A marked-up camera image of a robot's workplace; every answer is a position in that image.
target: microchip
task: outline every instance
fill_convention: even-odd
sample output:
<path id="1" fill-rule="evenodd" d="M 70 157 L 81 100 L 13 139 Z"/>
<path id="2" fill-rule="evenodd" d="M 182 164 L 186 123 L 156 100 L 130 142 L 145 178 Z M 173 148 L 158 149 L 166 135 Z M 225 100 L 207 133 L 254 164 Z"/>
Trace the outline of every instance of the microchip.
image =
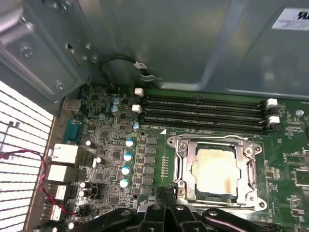
<path id="1" fill-rule="evenodd" d="M 140 193 L 141 193 L 141 195 L 144 195 L 144 196 L 150 196 L 153 193 L 153 189 L 148 188 L 148 187 L 141 187 Z"/>
<path id="2" fill-rule="evenodd" d="M 150 137 L 150 138 L 147 138 L 147 140 L 146 140 L 146 144 L 156 144 L 156 138 L 152 138 L 152 137 Z"/>
<path id="3" fill-rule="evenodd" d="M 112 157 L 113 157 L 113 158 L 116 158 L 116 159 L 120 159 L 120 152 L 119 152 L 119 151 L 114 151 L 114 152 L 112 153 Z"/>
<path id="4" fill-rule="evenodd" d="M 140 194 L 140 188 L 134 188 L 133 193 L 134 194 Z"/>
<path id="5" fill-rule="evenodd" d="M 144 174 L 148 174 L 148 175 L 151 175 L 151 174 L 154 174 L 155 172 L 155 168 L 154 167 L 150 167 L 150 166 L 145 166 L 144 169 L 143 169 L 143 173 Z"/>
<path id="6" fill-rule="evenodd" d="M 108 131 L 102 131 L 101 138 L 107 138 L 107 137 L 108 137 Z"/>
<path id="7" fill-rule="evenodd" d="M 141 178 L 135 178 L 135 183 L 140 184 L 141 183 Z"/>
<path id="8" fill-rule="evenodd" d="M 96 179 L 97 179 L 97 180 L 101 180 L 102 177 L 103 177 L 103 174 L 102 174 L 102 173 L 97 173 L 97 174 L 96 174 Z"/>
<path id="9" fill-rule="evenodd" d="M 152 185 L 153 182 L 154 182 L 154 179 L 153 179 L 152 177 L 148 177 L 148 176 L 143 176 L 143 177 L 142 177 L 141 183 L 142 183 L 143 185 Z"/>
<path id="10" fill-rule="evenodd" d="M 96 131 L 96 126 L 89 126 L 88 127 L 88 132 L 94 133 Z"/>
<path id="11" fill-rule="evenodd" d="M 144 158 L 145 164 L 154 164 L 155 163 L 155 158 L 152 156 L 146 156 Z"/>
<path id="12" fill-rule="evenodd" d="M 137 173 L 143 173 L 143 169 L 142 169 L 142 168 L 137 168 L 137 169 L 136 169 L 136 172 L 137 172 Z"/>
<path id="13" fill-rule="evenodd" d="M 155 147 L 153 147 L 153 146 L 147 146 L 147 147 L 146 147 L 146 150 L 145 150 L 145 153 L 146 153 L 146 154 L 155 155 L 155 153 L 156 153 Z"/>
<path id="14" fill-rule="evenodd" d="M 119 197 L 111 197 L 110 202 L 111 202 L 111 204 L 118 204 L 118 202 L 119 202 Z"/>
<path id="15" fill-rule="evenodd" d="M 309 171 L 296 170 L 296 182 L 299 186 L 309 186 Z"/>

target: white label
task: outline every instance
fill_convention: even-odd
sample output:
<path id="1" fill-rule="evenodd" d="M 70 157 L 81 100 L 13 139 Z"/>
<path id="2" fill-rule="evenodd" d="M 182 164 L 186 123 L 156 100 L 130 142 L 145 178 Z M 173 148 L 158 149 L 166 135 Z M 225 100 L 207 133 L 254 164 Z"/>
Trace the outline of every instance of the white label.
<path id="1" fill-rule="evenodd" d="M 309 9 L 284 9 L 272 28 L 282 30 L 309 30 Z"/>

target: surface-mount component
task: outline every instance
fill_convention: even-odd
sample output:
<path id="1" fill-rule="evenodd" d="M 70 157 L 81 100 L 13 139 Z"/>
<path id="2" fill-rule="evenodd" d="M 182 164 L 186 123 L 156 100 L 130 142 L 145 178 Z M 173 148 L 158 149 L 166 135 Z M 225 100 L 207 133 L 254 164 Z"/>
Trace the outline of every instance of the surface-mount component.
<path id="1" fill-rule="evenodd" d="M 155 163 L 155 157 L 153 157 L 153 156 L 145 156 L 144 157 L 144 163 L 145 164 L 154 164 Z"/>
<path id="2" fill-rule="evenodd" d="M 155 168 L 152 167 L 152 166 L 145 166 L 145 167 L 143 168 L 143 173 L 144 173 L 145 175 L 152 175 L 152 174 L 154 174 L 154 172 L 155 172 Z"/>
<path id="3" fill-rule="evenodd" d="M 154 183 L 154 179 L 149 176 L 143 176 L 141 183 L 143 185 L 152 185 Z"/>
<path id="4" fill-rule="evenodd" d="M 155 155 L 156 153 L 156 148 L 154 146 L 147 146 L 145 148 L 145 153 L 150 154 L 150 155 Z"/>
<path id="5" fill-rule="evenodd" d="M 148 187 L 141 187 L 140 194 L 144 196 L 152 195 L 153 189 Z"/>
<path id="6" fill-rule="evenodd" d="M 155 145 L 155 144 L 156 144 L 156 138 L 153 138 L 153 137 L 147 138 L 147 139 L 146 139 L 146 144 Z"/>

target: black capacitor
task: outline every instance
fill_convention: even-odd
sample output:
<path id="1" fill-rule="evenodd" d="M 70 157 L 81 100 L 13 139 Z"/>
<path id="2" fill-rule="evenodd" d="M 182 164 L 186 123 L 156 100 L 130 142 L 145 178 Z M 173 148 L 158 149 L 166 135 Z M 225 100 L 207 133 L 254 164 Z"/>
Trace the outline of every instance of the black capacitor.
<path id="1" fill-rule="evenodd" d="M 86 146 L 88 146 L 88 147 L 90 147 L 90 148 L 92 148 L 92 149 L 95 149 L 95 148 L 96 148 L 96 144 L 95 144 L 94 142 L 90 141 L 90 140 L 87 140 L 87 141 L 85 142 L 85 144 L 86 144 Z"/>
<path id="2" fill-rule="evenodd" d="M 89 196 L 89 191 L 88 190 L 81 190 L 78 192 L 79 197 L 88 197 Z"/>
<path id="3" fill-rule="evenodd" d="M 80 222 L 79 221 L 73 221 L 73 222 L 70 222 L 69 224 L 68 224 L 68 229 L 69 230 L 72 230 L 73 228 L 75 228 L 75 227 L 77 227 L 77 226 L 79 226 L 80 225 Z"/>
<path id="4" fill-rule="evenodd" d="M 106 159 L 105 158 L 101 158 L 101 157 L 97 157 L 96 158 L 96 162 L 99 164 L 106 164 Z"/>
<path id="5" fill-rule="evenodd" d="M 91 184 L 89 182 L 81 182 L 79 184 L 79 187 L 81 187 L 82 189 L 85 189 L 85 188 L 88 189 L 91 187 Z"/>

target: screw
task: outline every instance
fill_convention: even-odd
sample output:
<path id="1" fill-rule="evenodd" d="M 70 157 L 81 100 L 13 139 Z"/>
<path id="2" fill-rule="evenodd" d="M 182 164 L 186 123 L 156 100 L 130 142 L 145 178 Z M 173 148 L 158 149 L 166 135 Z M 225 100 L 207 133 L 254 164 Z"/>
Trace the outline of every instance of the screw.
<path id="1" fill-rule="evenodd" d="M 104 120 L 106 118 L 105 114 L 99 114 L 98 115 L 99 120 Z"/>
<path id="2" fill-rule="evenodd" d="M 98 57 L 97 56 L 92 56 L 90 58 L 90 62 L 93 63 L 93 64 L 96 64 L 98 62 Z"/>
<path id="3" fill-rule="evenodd" d="M 251 155 L 253 153 L 253 150 L 251 147 L 246 147 L 244 152 L 247 154 L 247 155 Z"/>
<path id="4" fill-rule="evenodd" d="M 209 213 L 209 215 L 214 216 L 214 217 L 218 215 L 218 213 L 214 210 L 211 210 L 208 213 Z"/>
<path id="5" fill-rule="evenodd" d="M 296 110 L 296 115 L 301 117 L 304 115 L 304 111 L 303 110 Z"/>
<path id="6" fill-rule="evenodd" d="M 65 85 L 64 85 L 63 82 L 58 82 L 58 83 L 56 84 L 56 89 L 57 89 L 57 90 L 63 90 L 64 87 L 65 87 Z"/>
<path id="7" fill-rule="evenodd" d="M 183 206 L 183 205 L 178 205 L 178 206 L 176 206 L 176 209 L 177 209 L 177 210 L 180 210 L 180 211 L 181 211 L 181 210 L 184 210 L 184 206 Z"/>
<path id="8" fill-rule="evenodd" d="M 153 205 L 153 209 L 154 209 L 154 210 L 159 210 L 159 209 L 161 209 L 161 206 L 159 206 L 159 205 L 157 205 L 157 204 L 156 204 L 156 205 Z"/>
<path id="9" fill-rule="evenodd" d="M 130 214 L 130 211 L 127 211 L 127 210 L 126 210 L 126 211 L 122 211 L 120 215 L 121 215 L 121 216 L 127 216 L 127 215 L 129 215 L 129 214 Z"/>
<path id="10" fill-rule="evenodd" d="M 24 46 L 20 49 L 20 55 L 24 58 L 29 58 L 33 56 L 33 49 L 29 46 Z"/>
<path id="11" fill-rule="evenodd" d="M 187 144 L 186 143 L 180 143 L 179 147 L 180 147 L 180 149 L 186 149 L 187 148 Z"/>
<path id="12" fill-rule="evenodd" d="M 57 2 L 52 3 L 52 8 L 58 9 L 59 8 L 59 4 Z"/>

